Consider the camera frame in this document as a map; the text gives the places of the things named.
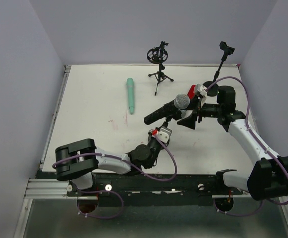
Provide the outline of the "tall black round-base stand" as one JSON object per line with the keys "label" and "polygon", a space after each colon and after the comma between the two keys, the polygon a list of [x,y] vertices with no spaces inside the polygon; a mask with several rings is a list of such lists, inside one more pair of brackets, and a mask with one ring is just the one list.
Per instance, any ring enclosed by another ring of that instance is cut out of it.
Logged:
{"label": "tall black round-base stand", "polygon": [[214,97],[217,95],[218,91],[218,84],[216,83],[216,80],[218,79],[220,75],[221,68],[225,61],[227,60],[228,56],[233,54],[235,51],[234,47],[229,46],[225,41],[221,41],[219,45],[220,49],[223,50],[223,56],[221,58],[221,63],[217,69],[217,71],[214,74],[212,81],[206,81],[203,83],[203,86],[208,88],[207,95],[210,97]]}

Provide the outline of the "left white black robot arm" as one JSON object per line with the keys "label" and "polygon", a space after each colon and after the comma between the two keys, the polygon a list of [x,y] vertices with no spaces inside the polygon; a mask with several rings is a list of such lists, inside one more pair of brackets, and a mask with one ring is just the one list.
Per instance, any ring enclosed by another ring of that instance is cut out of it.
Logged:
{"label": "left white black robot arm", "polygon": [[140,144],[131,152],[115,155],[95,146],[93,139],[84,139],[58,147],[52,167],[58,181],[70,181],[77,189],[86,190],[94,185],[95,169],[127,176],[141,174],[143,169],[156,165],[160,151],[168,144],[169,136],[151,135],[147,145]]}

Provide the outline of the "short black round-base stand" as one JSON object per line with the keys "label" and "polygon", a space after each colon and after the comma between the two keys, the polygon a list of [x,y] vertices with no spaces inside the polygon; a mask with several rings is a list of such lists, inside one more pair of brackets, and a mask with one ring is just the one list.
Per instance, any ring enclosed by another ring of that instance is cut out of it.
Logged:
{"label": "short black round-base stand", "polygon": [[163,122],[163,124],[162,124],[160,127],[156,127],[156,128],[161,128],[162,126],[165,126],[165,127],[168,128],[168,125],[169,125],[169,123],[170,123],[172,120],[178,121],[178,120],[180,120],[180,119],[183,119],[185,116],[186,116],[186,110],[179,110],[179,111],[176,112],[175,114],[170,115],[170,116],[167,116],[167,117],[165,118],[165,121]]}

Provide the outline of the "black microphone silver grille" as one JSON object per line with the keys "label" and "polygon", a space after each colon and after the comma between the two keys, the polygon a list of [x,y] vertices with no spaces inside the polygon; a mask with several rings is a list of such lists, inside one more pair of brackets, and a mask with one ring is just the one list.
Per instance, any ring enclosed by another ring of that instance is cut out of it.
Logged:
{"label": "black microphone silver grille", "polygon": [[178,110],[186,109],[190,104],[190,98],[187,94],[178,94],[174,100],[164,104],[161,108],[155,110],[151,114],[144,117],[144,123],[151,125],[152,123],[170,115]]}

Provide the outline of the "red microphone grey grille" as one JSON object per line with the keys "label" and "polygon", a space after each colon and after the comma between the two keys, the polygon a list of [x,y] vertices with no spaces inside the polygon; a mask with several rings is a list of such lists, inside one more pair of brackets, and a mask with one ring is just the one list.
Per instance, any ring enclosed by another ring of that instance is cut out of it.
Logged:
{"label": "red microphone grey grille", "polygon": [[194,90],[195,90],[195,86],[196,85],[192,85],[187,93],[187,96],[189,97],[189,99],[191,100],[194,97]]}

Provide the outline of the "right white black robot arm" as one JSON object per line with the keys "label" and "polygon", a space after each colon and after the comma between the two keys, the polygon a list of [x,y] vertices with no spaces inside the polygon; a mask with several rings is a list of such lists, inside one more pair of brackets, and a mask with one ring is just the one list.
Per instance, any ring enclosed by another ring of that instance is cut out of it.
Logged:
{"label": "right white black robot arm", "polygon": [[219,184],[223,187],[238,188],[250,193],[256,200],[288,196],[288,157],[282,157],[263,141],[250,126],[246,115],[236,109],[236,91],[231,86],[217,88],[217,103],[205,103],[206,88],[193,85],[186,108],[192,113],[178,121],[178,125],[195,129],[202,118],[216,118],[218,123],[242,147],[253,164],[250,174],[242,174],[236,169],[217,172]]}

